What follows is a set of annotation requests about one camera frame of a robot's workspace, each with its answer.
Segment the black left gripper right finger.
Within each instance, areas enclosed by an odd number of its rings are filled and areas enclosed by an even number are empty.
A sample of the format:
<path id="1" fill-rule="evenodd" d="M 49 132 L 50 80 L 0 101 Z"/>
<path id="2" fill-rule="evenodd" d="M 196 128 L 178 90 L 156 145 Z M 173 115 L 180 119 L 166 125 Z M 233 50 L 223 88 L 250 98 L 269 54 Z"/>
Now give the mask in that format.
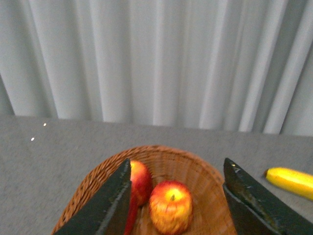
<path id="1" fill-rule="evenodd" d="M 313 224 L 287 206 L 229 158 L 224 194 L 239 235 L 311 235 Z"/>

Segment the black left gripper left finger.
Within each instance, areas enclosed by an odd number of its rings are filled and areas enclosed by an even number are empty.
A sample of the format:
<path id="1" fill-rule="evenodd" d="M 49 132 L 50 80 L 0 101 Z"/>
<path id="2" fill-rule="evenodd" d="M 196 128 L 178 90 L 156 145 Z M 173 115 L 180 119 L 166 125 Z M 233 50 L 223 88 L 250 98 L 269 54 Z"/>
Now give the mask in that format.
<path id="1" fill-rule="evenodd" d="M 54 235 L 122 235 L 131 200 L 131 164 L 107 159 L 81 182 Z"/>

